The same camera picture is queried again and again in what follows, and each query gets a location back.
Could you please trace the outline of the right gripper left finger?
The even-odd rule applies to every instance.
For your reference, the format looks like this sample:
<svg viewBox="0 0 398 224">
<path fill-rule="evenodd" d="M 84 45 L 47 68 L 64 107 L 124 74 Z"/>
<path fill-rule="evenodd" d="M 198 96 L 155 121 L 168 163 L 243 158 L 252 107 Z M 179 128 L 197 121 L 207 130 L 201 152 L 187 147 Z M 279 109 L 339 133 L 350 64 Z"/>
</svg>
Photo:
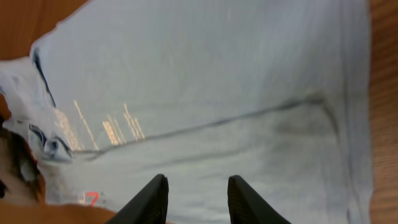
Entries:
<svg viewBox="0 0 398 224">
<path fill-rule="evenodd" d="M 157 174 L 106 224 L 166 224 L 169 183 Z"/>
</svg>

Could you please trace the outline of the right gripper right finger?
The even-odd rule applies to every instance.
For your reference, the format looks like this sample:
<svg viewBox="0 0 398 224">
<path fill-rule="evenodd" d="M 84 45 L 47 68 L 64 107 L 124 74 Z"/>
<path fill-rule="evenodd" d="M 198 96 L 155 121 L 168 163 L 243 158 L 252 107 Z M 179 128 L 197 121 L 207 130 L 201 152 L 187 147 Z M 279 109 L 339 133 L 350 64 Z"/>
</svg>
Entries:
<svg viewBox="0 0 398 224">
<path fill-rule="evenodd" d="M 228 179 L 228 208 L 231 224 L 290 224 L 240 175 Z"/>
</svg>

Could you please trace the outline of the light blue printed t-shirt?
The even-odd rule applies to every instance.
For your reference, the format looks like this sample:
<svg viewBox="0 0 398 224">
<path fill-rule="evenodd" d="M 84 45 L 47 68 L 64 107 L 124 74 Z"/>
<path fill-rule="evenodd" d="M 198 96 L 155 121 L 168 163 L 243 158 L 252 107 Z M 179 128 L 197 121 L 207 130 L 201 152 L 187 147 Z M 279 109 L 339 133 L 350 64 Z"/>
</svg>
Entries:
<svg viewBox="0 0 398 224">
<path fill-rule="evenodd" d="M 155 175 L 174 223 L 228 223 L 240 175 L 292 223 L 369 223 L 366 1 L 90 1 L 1 62 L 45 201 L 117 212 Z"/>
</svg>

